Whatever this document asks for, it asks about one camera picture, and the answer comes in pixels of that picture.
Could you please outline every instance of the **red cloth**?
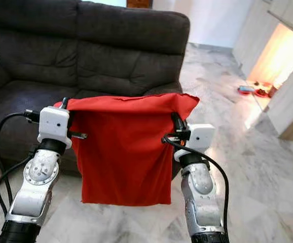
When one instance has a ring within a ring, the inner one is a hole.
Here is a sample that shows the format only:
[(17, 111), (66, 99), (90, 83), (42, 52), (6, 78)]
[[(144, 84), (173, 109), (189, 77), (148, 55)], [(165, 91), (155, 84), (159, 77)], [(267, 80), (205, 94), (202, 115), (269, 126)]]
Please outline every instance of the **red cloth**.
[(186, 119), (198, 101), (187, 94), (71, 99), (67, 109), (76, 111), (71, 131), (88, 134), (72, 139), (82, 202), (170, 204), (173, 148), (161, 138), (173, 132), (171, 113)]

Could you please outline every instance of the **white marble tile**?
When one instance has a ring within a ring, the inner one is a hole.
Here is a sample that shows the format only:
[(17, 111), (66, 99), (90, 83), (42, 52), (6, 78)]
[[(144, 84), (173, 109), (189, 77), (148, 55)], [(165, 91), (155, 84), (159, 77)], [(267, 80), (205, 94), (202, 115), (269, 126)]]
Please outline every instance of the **white marble tile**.
[[(293, 142), (279, 140), (253, 96), (237, 93), (244, 77), (231, 54), (188, 45), (180, 74), (186, 93), (201, 98), (188, 122), (216, 126), (207, 153), (230, 179), (230, 242), (293, 243)], [(224, 182), (212, 168), (222, 207)], [(13, 190), (21, 173), (12, 178)], [(61, 176), (38, 242), (190, 242), (181, 177), (171, 205), (119, 207), (81, 203), (81, 179)], [(0, 230), (3, 224), (0, 209)]]

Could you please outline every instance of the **black cable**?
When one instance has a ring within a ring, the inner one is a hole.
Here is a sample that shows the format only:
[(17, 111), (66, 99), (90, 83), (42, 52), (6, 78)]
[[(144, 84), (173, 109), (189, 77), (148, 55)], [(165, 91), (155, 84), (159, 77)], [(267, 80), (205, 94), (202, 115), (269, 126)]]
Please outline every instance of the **black cable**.
[[(12, 117), (15, 117), (15, 116), (24, 116), (23, 113), (12, 113), (12, 114), (9, 114), (7, 115), (1, 122), (0, 122), (0, 132), (5, 124), (5, 122), (12, 118)], [(5, 167), (4, 167), (4, 164), (2, 163), (2, 160), (1, 160), (1, 155), (0, 155), (0, 169), (2, 172), (5, 172)], [(12, 195), (12, 192), (11, 192), (11, 188), (10, 188), (10, 184), (9, 184), (9, 180), (8, 180), (8, 177), (6, 177), (5, 179), (5, 184), (6, 184), (6, 188), (7, 188), (7, 193), (8, 193), (8, 199), (9, 199), (9, 205), (11, 205), (11, 203), (13, 202), (13, 195)]]
[(163, 137), (164, 142), (171, 144), (172, 146), (176, 147), (176, 148), (180, 148), (183, 149), (185, 151), (188, 151), (190, 153), (196, 153), (200, 156), (202, 156), (204, 159), (210, 161), (215, 167), (217, 167), (217, 169), (220, 171), (220, 173), (222, 174), (223, 178), (224, 178), (224, 182), (225, 182), (225, 199), (224, 199), (224, 210), (223, 210), (223, 228), (227, 237), (227, 240), (229, 242), (229, 234), (228, 234), (228, 204), (229, 204), (229, 180), (228, 180), (228, 176), (227, 174), (224, 172), (224, 170), (222, 169), (222, 167), (215, 162), (211, 157), (197, 151), (194, 150), (192, 148), (188, 148), (185, 146), (181, 146), (180, 144), (177, 144), (173, 141), (171, 141), (168, 136), (174, 136), (177, 137), (177, 134), (173, 134), (173, 133), (169, 133), (166, 134)]
[[(10, 169), (5, 171), (2, 174), (2, 176), (0, 177), (0, 185), (1, 185), (2, 180), (4, 180), (8, 176), (9, 173), (11, 173), (13, 170), (16, 170), (17, 168), (21, 167), (23, 164), (28, 163), (31, 159), (32, 159), (32, 156), (29, 156), (27, 159), (23, 160), (22, 162), (12, 166)], [(6, 216), (7, 215), (7, 208), (6, 208), (6, 205), (1, 197), (1, 193), (0, 193), (0, 205), (3, 209), (4, 215)]]

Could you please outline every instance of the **white wall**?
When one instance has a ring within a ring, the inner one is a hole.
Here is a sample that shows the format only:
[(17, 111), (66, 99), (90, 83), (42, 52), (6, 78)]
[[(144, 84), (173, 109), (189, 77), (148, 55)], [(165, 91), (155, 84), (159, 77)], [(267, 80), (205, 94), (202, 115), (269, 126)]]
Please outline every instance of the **white wall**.
[(154, 0), (153, 9), (187, 15), (191, 21), (189, 42), (232, 48), (253, 1)]
[(126, 7), (126, 0), (83, 0), (83, 1)]

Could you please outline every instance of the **sofa backrest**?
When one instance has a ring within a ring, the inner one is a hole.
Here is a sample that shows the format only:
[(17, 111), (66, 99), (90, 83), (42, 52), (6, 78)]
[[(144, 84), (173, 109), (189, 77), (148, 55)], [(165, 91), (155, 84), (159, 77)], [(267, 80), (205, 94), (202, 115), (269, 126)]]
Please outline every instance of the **sofa backrest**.
[(0, 64), (12, 79), (137, 96), (177, 82), (188, 18), (79, 0), (0, 0)]

